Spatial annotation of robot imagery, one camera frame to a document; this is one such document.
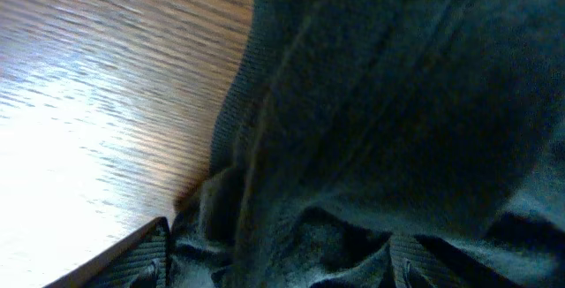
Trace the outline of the dark green polo shirt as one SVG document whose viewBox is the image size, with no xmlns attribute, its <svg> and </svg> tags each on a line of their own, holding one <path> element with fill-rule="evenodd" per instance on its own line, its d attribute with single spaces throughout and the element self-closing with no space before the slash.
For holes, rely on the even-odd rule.
<svg viewBox="0 0 565 288">
<path fill-rule="evenodd" d="M 564 284 L 564 0 L 253 0 L 173 287 L 397 287 L 393 235 Z"/>
</svg>

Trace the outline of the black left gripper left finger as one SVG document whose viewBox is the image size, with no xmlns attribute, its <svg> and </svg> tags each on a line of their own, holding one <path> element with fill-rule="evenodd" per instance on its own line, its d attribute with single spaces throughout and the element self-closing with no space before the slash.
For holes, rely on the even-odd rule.
<svg viewBox="0 0 565 288">
<path fill-rule="evenodd" d="M 167 287 L 169 243 L 168 220 L 156 217 L 46 288 Z"/>
</svg>

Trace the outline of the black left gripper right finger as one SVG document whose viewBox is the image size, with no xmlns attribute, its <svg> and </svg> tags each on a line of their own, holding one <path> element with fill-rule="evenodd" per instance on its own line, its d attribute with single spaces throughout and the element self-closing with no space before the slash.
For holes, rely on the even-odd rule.
<svg viewBox="0 0 565 288">
<path fill-rule="evenodd" d="M 442 239 L 389 238 L 395 286 L 401 288 L 519 288 Z"/>
</svg>

